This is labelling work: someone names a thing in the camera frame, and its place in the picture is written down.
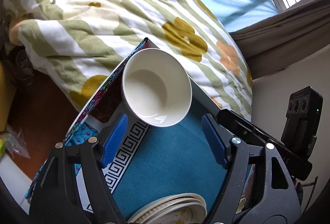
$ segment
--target blanket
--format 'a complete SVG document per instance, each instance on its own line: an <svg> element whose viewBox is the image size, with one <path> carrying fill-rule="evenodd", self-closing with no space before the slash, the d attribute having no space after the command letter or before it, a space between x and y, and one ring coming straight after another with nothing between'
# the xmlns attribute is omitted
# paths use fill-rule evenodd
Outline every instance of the blanket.
<svg viewBox="0 0 330 224"><path fill-rule="evenodd" d="M173 55L220 108L250 119L252 78L222 24L200 0L3 0L9 38L25 47L82 109L148 37Z"/></svg>

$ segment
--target silver screw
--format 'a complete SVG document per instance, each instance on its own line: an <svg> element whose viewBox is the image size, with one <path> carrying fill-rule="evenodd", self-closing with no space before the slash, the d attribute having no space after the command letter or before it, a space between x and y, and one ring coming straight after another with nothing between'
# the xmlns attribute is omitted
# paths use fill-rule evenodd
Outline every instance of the silver screw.
<svg viewBox="0 0 330 224"><path fill-rule="evenodd" d="M275 146L272 143L266 143L267 149L274 149Z"/></svg>
<svg viewBox="0 0 330 224"><path fill-rule="evenodd" d="M63 143L59 142L55 144L55 148L60 149L61 147L63 147Z"/></svg>
<svg viewBox="0 0 330 224"><path fill-rule="evenodd" d="M90 137L89 139L88 139L88 142L89 143L95 143L97 141L97 137Z"/></svg>
<svg viewBox="0 0 330 224"><path fill-rule="evenodd" d="M231 141L235 144L239 144L241 142L239 138L232 138Z"/></svg>

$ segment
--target wooden floor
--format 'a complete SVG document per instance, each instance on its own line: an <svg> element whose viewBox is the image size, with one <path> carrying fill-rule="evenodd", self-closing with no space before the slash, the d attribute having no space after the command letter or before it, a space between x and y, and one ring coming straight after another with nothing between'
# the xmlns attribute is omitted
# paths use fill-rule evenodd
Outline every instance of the wooden floor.
<svg viewBox="0 0 330 224"><path fill-rule="evenodd" d="M23 131L31 159L14 155L13 161L33 178L50 150L65 134L78 112L49 76L35 71L27 93L17 91L8 123Z"/></svg>

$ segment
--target stack of plates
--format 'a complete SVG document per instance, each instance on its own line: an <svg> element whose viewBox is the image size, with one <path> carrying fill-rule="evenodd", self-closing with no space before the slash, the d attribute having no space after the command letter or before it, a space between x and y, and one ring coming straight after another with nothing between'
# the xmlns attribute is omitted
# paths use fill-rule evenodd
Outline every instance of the stack of plates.
<svg viewBox="0 0 330 224"><path fill-rule="evenodd" d="M182 193L155 200L137 212L128 223L189 224L202 223L206 217L206 203L195 193Z"/></svg>

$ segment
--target white wall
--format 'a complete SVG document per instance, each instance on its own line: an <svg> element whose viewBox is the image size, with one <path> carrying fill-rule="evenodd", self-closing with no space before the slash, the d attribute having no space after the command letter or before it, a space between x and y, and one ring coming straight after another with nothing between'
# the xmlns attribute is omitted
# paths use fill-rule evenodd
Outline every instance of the white wall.
<svg viewBox="0 0 330 224"><path fill-rule="evenodd" d="M330 45L283 71L254 80L252 122L280 139L290 94L309 85L323 96L317 141L309 158L313 169L305 181L312 182L319 176L312 203L330 177ZM304 187L302 209L306 206L311 189L312 187Z"/></svg>

